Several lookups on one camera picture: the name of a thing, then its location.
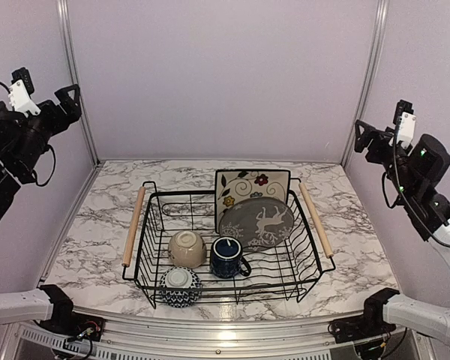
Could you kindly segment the beige ceramic bowl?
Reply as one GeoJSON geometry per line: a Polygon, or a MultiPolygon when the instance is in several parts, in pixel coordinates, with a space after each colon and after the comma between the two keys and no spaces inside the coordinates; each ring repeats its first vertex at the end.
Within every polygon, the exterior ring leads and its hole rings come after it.
{"type": "Polygon", "coordinates": [[[178,231],[169,240],[168,256],[174,266],[195,269],[206,262],[206,243],[197,232],[178,231]]]}

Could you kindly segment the aluminium frame post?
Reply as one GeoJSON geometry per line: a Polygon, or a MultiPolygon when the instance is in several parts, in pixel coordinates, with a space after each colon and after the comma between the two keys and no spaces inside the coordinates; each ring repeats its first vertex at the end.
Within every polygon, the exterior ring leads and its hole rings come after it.
{"type": "MultiPolygon", "coordinates": [[[[73,35],[71,29],[71,20],[69,14],[68,1],[66,0],[58,0],[56,2],[57,10],[58,10],[58,21],[61,32],[61,39],[64,46],[64,54],[67,62],[67,70],[69,73],[70,80],[73,84],[80,84],[80,77],[77,67],[77,60],[74,51],[73,44],[73,35]]],[[[91,125],[89,123],[89,117],[86,112],[86,106],[83,102],[83,97],[79,100],[82,116],[80,119],[80,124],[83,132],[83,136],[85,138],[85,144],[88,150],[88,154],[91,160],[91,163],[94,167],[97,167],[101,162],[98,157],[98,151],[96,149],[95,141],[92,135],[91,125]]]]}
{"type": "Polygon", "coordinates": [[[386,22],[389,12],[389,0],[379,0],[377,2],[375,20],[373,24],[373,32],[371,38],[370,51],[365,67],[364,79],[361,85],[361,91],[358,97],[358,103],[353,116],[352,125],[349,136],[346,141],[346,146],[343,150],[340,165],[346,169],[350,162],[353,153],[353,146],[355,141],[355,121],[362,119],[366,113],[368,100],[371,96],[374,80],[380,65],[380,59],[383,51],[383,42],[386,34],[386,22]]]}

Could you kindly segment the round grey deer plate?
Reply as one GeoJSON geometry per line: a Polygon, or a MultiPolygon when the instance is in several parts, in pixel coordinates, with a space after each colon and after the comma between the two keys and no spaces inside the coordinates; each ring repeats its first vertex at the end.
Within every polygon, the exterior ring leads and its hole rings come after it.
{"type": "Polygon", "coordinates": [[[244,252],[256,253],[274,248],[290,237],[294,226],[292,209],[279,199],[246,199],[227,210],[218,233],[241,243],[244,252]]]}

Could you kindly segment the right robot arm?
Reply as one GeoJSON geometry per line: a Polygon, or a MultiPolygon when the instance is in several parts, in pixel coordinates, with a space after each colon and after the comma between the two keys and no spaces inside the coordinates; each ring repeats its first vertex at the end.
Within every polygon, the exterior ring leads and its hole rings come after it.
{"type": "MultiPolygon", "coordinates": [[[[450,165],[443,144],[424,134],[416,145],[400,139],[399,129],[378,130],[355,123],[355,151],[381,164],[397,190],[397,205],[403,206],[421,238],[430,243],[450,268],[450,202],[436,189],[450,165]]],[[[364,301],[364,313],[356,328],[371,336],[386,326],[403,326],[447,345],[450,349],[450,308],[417,301],[386,287],[364,301]]]]}

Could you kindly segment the front aluminium rail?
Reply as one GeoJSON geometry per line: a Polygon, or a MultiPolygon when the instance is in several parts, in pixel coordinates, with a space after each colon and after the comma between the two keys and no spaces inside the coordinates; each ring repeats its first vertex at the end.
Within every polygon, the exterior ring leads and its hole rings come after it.
{"type": "Polygon", "coordinates": [[[98,341],[67,342],[33,322],[12,325],[0,359],[436,359],[431,340],[397,328],[338,343],[335,316],[211,321],[133,316],[106,311],[98,341]]]}

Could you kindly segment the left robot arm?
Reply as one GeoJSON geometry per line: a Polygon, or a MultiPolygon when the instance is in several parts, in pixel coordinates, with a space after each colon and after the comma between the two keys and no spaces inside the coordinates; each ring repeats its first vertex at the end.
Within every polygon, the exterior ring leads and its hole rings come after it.
{"type": "Polygon", "coordinates": [[[0,101],[0,220],[22,185],[48,185],[48,181],[38,181],[35,165],[48,151],[56,158],[50,139],[66,131],[82,115],[77,84],[60,88],[55,96],[58,104],[45,100],[37,110],[25,112],[8,109],[0,101]]]}

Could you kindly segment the square floral ceramic plate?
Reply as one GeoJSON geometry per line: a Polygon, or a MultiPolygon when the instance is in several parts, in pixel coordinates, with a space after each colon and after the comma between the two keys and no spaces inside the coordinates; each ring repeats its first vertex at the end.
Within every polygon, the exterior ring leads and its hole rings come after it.
{"type": "Polygon", "coordinates": [[[238,203],[260,197],[288,201],[288,169],[218,169],[214,174],[215,230],[224,214],[238,203]]]}

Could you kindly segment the left aluminium frame post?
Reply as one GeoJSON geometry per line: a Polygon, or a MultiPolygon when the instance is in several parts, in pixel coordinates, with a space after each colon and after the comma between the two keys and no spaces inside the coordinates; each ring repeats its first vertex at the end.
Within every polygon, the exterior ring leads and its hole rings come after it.
{"type": "MultiPolygon", "coordinates": [[[[64,54],[67,62],[67,70],[69,73],[70,80],[73,84],[80,84],[80,77],[77,67],[77,60],[74,51],[73,44],[73,35],[71,29],[71,20],[69,14],[68,1],[66,0],[58,0],[56,2],[57,10],[58,10],[58,21],[61,32],[61,39],[64,46],[64,54]]],[[[88,154],[91,160],[91,163],[94,167],[97,167],[101,162],[98,157],[98,151],[96,149],[95,141],[92,135],[91,125],[89,123],[89,117],[86,112],[86,106],[83,102],[83,97],[79,100],[82,116],[80,119],[80,124],[83,132],[83,136],[85,138],[85,144],[88,150],[88,154]]]]}

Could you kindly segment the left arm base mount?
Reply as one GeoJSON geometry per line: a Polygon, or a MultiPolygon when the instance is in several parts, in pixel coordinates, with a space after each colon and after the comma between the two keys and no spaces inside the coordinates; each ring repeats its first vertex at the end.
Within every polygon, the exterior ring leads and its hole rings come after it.
{"type": "Polygon", "coordinates": [[[37,323],[42,329],[60,335],[69,335],[77,340],[79,334],[91,329],[92,332],[88,335],[91,340],[99,341],[101,339],[104,318],[77,313],[72,300],[55,284],[41,285],[39,289],[48,295],[53,305],[52,317],[37,323]]]}

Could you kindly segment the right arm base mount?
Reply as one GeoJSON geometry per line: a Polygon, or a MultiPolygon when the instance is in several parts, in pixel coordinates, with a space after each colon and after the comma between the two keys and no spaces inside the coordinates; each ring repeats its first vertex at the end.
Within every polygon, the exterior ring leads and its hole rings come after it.
{"type": "Polygon", "coordinates": [[[332,320],[328,324],[328,333],[337,344],[392,333],[397,326],[383,319],[383,308],[391,297],[399,294],[398,290],[389,287],[375,292],[364,300],[361,315],[332,320]]]}

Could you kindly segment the blue white patterned bowl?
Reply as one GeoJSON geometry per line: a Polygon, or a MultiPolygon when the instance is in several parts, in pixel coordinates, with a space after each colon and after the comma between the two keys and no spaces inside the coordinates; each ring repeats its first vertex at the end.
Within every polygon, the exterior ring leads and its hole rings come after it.
{"type": "Polygon", "coordinates": [[[201,295],[202,281],[190,268],[173,267],[160,277],[160,298],[170,307],[187,308],[201,295]]]}

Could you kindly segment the right aluminium frame post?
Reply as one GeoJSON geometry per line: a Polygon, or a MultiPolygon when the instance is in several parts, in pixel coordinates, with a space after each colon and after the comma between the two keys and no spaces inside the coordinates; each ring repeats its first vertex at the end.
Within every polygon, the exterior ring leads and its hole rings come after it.
{"type": "Polygon", "coordinates": [[[350,162],[353,153],[353,146],[355,141],[355,121],[362,119],[366,113],[368,100],[371,96],[374,80],[380,65],[380,59],[383,51],[383,42],[386,34],[386,22],[389,12],[389,0],[379,0],[377,2],[375,20],[373,24],[373,32],[371,38],[370,51],[365,67],[364,79],[361,85],[361,91],[358,97],[358,103],[353,116],[352,125],[349,136],[346,141],[346,146],[343,150],[340,165],[346,169],[350,162]]]}

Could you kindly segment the dark blue mug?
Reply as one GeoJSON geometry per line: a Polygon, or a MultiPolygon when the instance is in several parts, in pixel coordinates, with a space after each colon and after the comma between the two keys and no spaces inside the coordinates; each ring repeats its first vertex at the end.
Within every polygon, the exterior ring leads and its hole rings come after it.
{"type": "Polygon", "coordinates": [[[222,279],[234,278],[236,275],[248,277],[252,269],[243,257],[242,244],[235,238],[223,236],[216,239],[211,245],[210,271],[222,279]]]}

